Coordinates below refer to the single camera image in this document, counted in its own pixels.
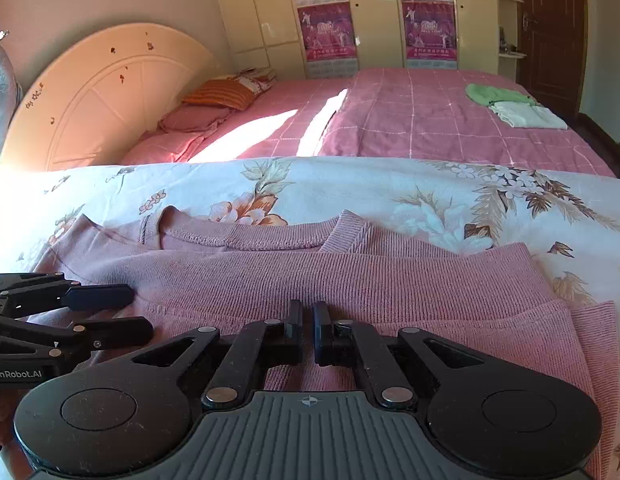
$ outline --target pink sweater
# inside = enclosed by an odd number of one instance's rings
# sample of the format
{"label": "pink sweater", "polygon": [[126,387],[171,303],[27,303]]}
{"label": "pink sweater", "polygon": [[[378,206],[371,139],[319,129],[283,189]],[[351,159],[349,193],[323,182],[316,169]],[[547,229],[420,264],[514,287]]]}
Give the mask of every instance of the pink sweater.
{"label": "pink sweater", "polygon": [[[135,301],[116,317],[147,317],[155,341],[202,325],[233,333],[253,320],[282,318],[290,299],[326,301],[334,317],[372,323],[385,335],[419,326],[592,396],[604,431],[588,468],[605,476],[619,403],[614,306],[570,310],[523,244],[460,258],[350,212],[318,224],[261,227],[201,221],[168,207],[116,230],[81,216],[37,270],[61,270],[85,285],[131,285]],[[66,326],[72,316],[31,320]],[[272,370],[267,387],[354,387],[349,370],[318,368],[307,354],[305,366]]]}

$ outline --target pillow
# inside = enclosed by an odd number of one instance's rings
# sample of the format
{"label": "pillow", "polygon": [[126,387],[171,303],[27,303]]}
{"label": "pillow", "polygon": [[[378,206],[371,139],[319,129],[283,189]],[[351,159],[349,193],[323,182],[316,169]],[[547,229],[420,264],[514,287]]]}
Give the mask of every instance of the pillow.
{"label": "pillow", "polygon": [[159,130],[146,132],[141,142],[137,143],[119,161],[121,166],[138,166],[139,164],[158,164],[161,162],[187,162],[198,153],[198,149],[212,133],[173,132],[166,134]]}
{"label": "pillow", "polygon": [[232,108],[181,104],[159,121],[166,133],[193,133],[216,130],[235,113]]}
{"label": "pillow", "polygon": [[210,79],[183,102],[193,105],[217,105],[244,111],[254,99],[269,90],[270,83],[257,81],[244,76]]}

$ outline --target pink bedsheet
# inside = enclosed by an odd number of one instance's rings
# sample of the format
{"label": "pink bedsheet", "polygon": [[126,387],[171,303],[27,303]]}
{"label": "pink bedsheet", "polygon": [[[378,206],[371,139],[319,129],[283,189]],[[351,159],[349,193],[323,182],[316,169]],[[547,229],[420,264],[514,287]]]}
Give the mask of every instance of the pink bedsheet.
{"label": "pink bedsheet", "polygon": [[363,70],[351,81],[318,154],[424,158],[614,176],[573,130],[512,128],[466,96],[468,83],[525,92],[506,78],[482,72]]}
{"label": "pink bedsheet", "polygon": [[282,81],[219,126],[190,162],[316,155],[350,79]]}

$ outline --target metal screw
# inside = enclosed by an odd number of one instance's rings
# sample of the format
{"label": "metal screw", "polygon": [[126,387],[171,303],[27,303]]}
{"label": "metal screw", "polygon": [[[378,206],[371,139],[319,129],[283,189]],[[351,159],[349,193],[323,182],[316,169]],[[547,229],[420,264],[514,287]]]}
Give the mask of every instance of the metal screw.
{"label": "metal screw", "polygon": [[226,388],[223,386],[221,388],[212,388],[207,394],[205,394],[205,396],[207,397],[207,400],[210,400],[211,402],[223,404],[225,402],[232,402],[239,396],[239,394],[234,388]]}
{"label": "metal screw", "polygon": [[407,388],[392,386],[391,388],[384,389],[381,393],[381,397],[392,404],[396,404],[398,402],[408,402],[413,395]]}

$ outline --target pink poster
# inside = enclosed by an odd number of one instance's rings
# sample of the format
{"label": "pink poster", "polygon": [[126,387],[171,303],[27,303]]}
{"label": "pink poster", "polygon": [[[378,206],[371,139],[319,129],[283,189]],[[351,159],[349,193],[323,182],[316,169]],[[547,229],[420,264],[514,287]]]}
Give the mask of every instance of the pink poster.
{"label": "pink poster", "polygon": [[403,2],[408,59],[456,60],[455,6]]}
{"label": "pink poster", "polygon": [[298,9],[308,61],[356,57],[349,3]]}

